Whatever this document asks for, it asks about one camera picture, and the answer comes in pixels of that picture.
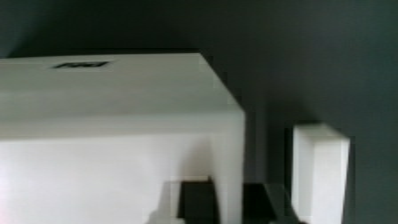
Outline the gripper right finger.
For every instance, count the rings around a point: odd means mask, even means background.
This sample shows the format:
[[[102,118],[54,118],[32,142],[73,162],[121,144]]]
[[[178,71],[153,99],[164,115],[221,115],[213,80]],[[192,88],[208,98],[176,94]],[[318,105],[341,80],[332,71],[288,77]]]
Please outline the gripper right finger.
[[[297,224],[288,194],[279,184],[244,185],[244,224]]]

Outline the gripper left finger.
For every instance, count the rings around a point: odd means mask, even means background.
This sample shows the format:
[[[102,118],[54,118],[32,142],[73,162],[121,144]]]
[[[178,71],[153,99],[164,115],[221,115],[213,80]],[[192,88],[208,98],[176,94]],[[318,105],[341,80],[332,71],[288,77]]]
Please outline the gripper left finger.
[[[178,217],[185,224],[221,224],[217,192],[212,181],[181,183]]]

